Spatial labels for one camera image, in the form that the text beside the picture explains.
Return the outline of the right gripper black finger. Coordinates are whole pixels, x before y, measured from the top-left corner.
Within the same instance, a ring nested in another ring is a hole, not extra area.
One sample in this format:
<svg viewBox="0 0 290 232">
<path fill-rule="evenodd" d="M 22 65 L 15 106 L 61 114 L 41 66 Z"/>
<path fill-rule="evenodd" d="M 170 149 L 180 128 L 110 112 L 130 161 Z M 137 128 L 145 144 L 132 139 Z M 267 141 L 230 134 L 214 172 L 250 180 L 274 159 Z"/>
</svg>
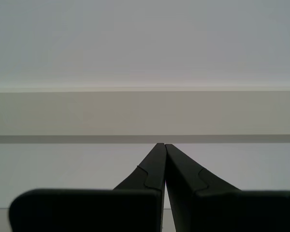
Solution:
<svg viewBox="0 0 290 232">
<path fill-rule="evenodd" d="M 166 144 L 166 186 L 178 232 L 290 232 L 290 191 L 246 191 Z"/>
<path fill-rule="evenodd" d="M 13 200 L 14 232 L 160 232 L 166 146 L 156 144 L 112 190 L 34 189 Z"/>
</svg>

